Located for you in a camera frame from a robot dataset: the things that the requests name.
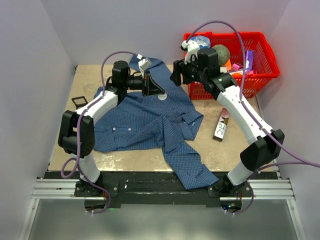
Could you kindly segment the blue white wrapped roll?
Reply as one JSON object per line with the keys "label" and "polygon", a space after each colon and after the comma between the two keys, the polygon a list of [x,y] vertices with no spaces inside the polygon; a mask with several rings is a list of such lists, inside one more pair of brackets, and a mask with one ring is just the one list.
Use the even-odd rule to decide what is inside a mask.
{"label": "blue white wrapped roll", "polygon": [[200,49],[211,47],[210,39],[204,35],[193,36],[190,40],[196,42]]}

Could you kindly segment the green round melon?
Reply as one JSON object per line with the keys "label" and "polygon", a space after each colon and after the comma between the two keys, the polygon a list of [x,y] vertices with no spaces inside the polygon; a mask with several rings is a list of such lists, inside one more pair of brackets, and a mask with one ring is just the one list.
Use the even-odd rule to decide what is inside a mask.
{"label": "green round melon", "polygon": [[225,65],[230,59],[229,49],[223,44],[216,44],[212,47],[212,49],[214,49],[218,54],[218,64],[220,66]]}

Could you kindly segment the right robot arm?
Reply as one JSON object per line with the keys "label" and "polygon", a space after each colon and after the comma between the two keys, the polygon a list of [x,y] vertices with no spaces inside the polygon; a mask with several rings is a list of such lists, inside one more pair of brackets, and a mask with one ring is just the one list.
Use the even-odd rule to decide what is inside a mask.
{"label": "right robot arm", "polygon": [[283,143],[285,135],[281,129],[274,130],[268,125],[240,97],[240,87],[231,74],[221,72],[219,55],[213,48],[200,49],[189,57],[189,60],[174,61],[170,79],[176,86],[203,84],[205,91],[232,115],[248,142],[248,147],[240,153],[240,162],[214,185],[219,195],[233,197],[256,170],[279,156],[281,148],[274,141]]}

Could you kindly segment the red plastic basket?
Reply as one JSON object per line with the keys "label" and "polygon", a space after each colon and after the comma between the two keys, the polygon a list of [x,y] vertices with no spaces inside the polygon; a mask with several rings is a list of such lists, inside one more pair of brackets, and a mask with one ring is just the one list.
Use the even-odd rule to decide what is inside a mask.
{"label": "red plastic basket", "polygon": [[[246,74],[243,87],[243,96],[247,99],[253,98],[262,90],[272,79],[280,75],[275,54],[267,42],[265,35],[261,32],[240,32],[239,33],[244,49],[254,50],[253,69],[254,74]],[[235,33],[213,33],[196,32],[195,36],[205,36],[210,39],[211,46],[224,45],[230,51],[231,64],[242,64],[243,56],[241,45]]]}

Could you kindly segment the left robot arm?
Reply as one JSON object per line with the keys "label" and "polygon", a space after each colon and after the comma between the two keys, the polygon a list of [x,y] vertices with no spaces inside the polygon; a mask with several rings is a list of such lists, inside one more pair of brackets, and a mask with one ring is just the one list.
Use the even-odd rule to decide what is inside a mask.
{"label": "left robot arm", "polygon": [[124,100],[128,90],[140,90],[143,96],[165,94],[165,90],[152,79],[148,69],[150,65],[149,58],[142,58],[138,61],[138,72],[131,73],[126,61],[116,61],[111,76],[103,81],[102,91],[98,96],[76,111],[67,110],[62,115],[58,145],[70,154],[70,160],[75,164],[69,174],[61,169],[60,175],[67,179],[78,171],[80,189],[92,196],[106,193],[101,172],[92,153],[95,124]]}

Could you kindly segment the blue plaid shirt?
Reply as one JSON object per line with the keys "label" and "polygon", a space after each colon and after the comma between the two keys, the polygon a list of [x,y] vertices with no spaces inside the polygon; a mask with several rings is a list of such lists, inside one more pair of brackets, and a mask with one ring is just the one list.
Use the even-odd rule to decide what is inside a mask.
{"label": "blue plaid shirt", "polygon": [[94,150],[108,153],[160,148],[186,190],[213,185],[218,177],[187,144],[196,138],[203,114],[196,110],[183,88],[170,80],[171,71],[163,61],[151,59],[149,71],[165,90],[166,99],[128,93],[95,124]]}

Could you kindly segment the aluminium frame rail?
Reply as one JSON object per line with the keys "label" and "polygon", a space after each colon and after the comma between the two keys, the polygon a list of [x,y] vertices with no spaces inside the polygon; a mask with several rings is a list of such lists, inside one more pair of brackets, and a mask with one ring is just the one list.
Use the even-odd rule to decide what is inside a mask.
{"label": "aluminium frame rail", "polygon": [[[32,209],[34,211],[37,210],[40,200],[83,200],[86,211],[102,209],[105,206],[105,201],[110,202],[108,206],[109,209],[120,208],[110,207],[112,200],[110,193],[92,195],[89,192],[80,189],[79,181],[79,174],[76,174],[70,179],[60,179],[57,171],[46,172],[43,178],[37,178],[35,182],[30,202]],[[281,179],[278,172],[267,171],[252,176],[245,183],[249,184],[248,189],[250,190],[251,197],[240,198],[241,202],[244,200],[249,201],[247,206],[241,208],[243,211],[248,210],[254,201],[285,200],[297,238],[299,240],[306,239],[301,218],[296,211],[295,195],[289,179]],[[240,213],[237,209],[231,209],[229,205],[223,210],[229,211],[231,214]]]}

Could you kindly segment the purple snack package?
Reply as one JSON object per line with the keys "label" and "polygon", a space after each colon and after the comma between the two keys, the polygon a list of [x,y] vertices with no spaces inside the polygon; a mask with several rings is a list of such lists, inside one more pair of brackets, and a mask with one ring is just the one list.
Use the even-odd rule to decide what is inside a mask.
{"label": "purple snack package", "polygon": [[255,70],[254,70],[254,50],[247,50],[246,51],[246,57],[245,57],[245,72],[247,74],[254,74]]}

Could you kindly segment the pink small package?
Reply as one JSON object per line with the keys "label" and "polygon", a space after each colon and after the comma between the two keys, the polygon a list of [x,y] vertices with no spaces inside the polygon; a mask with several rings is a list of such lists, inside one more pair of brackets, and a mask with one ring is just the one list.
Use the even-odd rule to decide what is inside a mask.
{"label": "pink small package", "polygon": [[243,69],[243,66],[241,64],[238,64],[238,63],[234,63],[232,66],[231,66],[231,70],[233,72],[238,72],[238,71],[241,71]]}

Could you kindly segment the orange package in basket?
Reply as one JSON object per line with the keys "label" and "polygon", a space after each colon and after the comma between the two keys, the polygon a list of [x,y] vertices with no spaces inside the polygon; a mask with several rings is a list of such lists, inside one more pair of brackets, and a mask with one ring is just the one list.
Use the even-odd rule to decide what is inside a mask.
{"label": "orange package in basket", "polygon": [[226,62],[225,67],[228,71],[230,71],[232,69],[232,65],[231,65],[231,61],[230,59]]}

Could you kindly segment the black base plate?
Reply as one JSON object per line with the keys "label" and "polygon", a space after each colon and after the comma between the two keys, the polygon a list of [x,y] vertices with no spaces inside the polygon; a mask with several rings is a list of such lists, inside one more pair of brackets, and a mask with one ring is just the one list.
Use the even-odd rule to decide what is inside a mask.
{"label": "black base plate", "polygon": [[174,172],[103,171],[96,185],[110,193],[110,208],[129,204],[241,209],[240,198],[252,196],[248,183],[226,194],[219,192],[217,184],[186,190]]}

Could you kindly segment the white chocolate bar box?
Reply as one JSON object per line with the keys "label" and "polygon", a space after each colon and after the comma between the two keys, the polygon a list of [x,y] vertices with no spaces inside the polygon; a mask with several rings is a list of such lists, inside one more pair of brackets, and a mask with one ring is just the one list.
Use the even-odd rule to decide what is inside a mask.
{"label": "white chocolate bar box", "polygon": [[212,139],[221,142],[225,136],[230,113],[226,108],[222,108]]}

